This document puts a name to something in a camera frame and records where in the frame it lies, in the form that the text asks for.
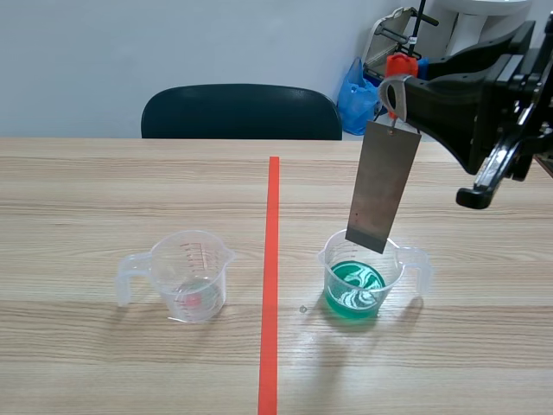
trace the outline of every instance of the wood grain tabletop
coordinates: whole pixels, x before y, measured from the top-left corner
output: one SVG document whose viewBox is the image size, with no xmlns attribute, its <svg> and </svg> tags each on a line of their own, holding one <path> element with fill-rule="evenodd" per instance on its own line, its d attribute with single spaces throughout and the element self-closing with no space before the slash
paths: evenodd
<svg viewBox="0 0 553 415">
<path fill-rule="evenodd" d="M 422 143 L 392 229 L 435 267 L 376 320 L 321 300 L 315 254 L 345 228 L 360 143 L 0 139 L 0 413 L 256 414 L 269 156 L 279 156 L 279 414 L 551 414 L 553 181 L 535 163 L 491 208 Z M 118 261 L 202 229 L 237 254 L 204 324 L 170 321 Z"/>
</svg>

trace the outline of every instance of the green liquid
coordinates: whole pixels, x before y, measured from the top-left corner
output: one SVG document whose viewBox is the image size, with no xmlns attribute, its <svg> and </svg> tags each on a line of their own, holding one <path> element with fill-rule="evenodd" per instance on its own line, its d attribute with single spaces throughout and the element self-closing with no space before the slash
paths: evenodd
<svg viewBox="0 0 553 415">
<path fill-rule="evenodd" d="M 336 277 L 366 290 L 378 290 L 386 286 L 380 274 L 367 264 L 357 261 L 340 262 L 332 267 Z M 330 282 L 325 289 L 328 305 L 347 318 L 375 317 L 384 293 L 360 291 Z"/>
</svg>

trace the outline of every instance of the measuring cup with green liquid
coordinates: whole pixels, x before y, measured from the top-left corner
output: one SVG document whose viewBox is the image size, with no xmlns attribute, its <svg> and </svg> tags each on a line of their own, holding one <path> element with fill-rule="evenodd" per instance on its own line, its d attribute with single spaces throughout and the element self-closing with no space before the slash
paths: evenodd
<svg viewBox="0 0 553 415">
<path fill-rule="evenodd" d="M 388 239 L 380 254 L 346 240 L 346 230 L 331 236 L 318 258 L 325 267 L 325 298 L 348 318 L 375 317 L 391 289 L 408 273 L 416 274 L 417 292 L 427 294 L 434 275 L 425 251 Z"/>
</svg>

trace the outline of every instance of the empty measuring cup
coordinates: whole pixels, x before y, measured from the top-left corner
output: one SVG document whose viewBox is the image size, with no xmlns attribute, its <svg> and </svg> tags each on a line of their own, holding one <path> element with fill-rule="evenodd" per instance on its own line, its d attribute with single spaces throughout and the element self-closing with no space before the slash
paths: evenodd
<svg viewBox="0 0 553 415">
<path fill-rule="evenodd" d="M 234 252 L 210 233 L 174 233 L 151 251 L 121 260 L 116 276 L 118 303 L 130 302 L 130 279 L 143 276 L 159 291 L 175 320 L 205 321 L 225 303 L 226 266 L 234 257 Z"/>
<path fill-rule="evenodd" d="M 346 240 L 345 230 L 330 237 L 318 258 L 325 267 L 328 304 L 349 318 L 376 316 L 406 273 L 416 273 L 416 290 L 421 295 L 428 293 L 434 275 L 426 252 L 400 247 L 388 239 L 380 254 Z"/>
</svg>

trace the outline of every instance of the blue plastic bag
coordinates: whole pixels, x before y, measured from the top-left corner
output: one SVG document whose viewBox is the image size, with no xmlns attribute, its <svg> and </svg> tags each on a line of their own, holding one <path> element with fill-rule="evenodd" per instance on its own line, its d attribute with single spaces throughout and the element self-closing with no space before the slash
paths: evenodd
<svg viewBox="0 0 553 415">
<path fill-rule="evenodd" d="M 344 131 L 362 136 L 366 124 L 378 110 L 378 89 L 363 78 L 361 59 L 356 58 L 342 83 L 338 95 L 338 112 Z"/>
</svg>

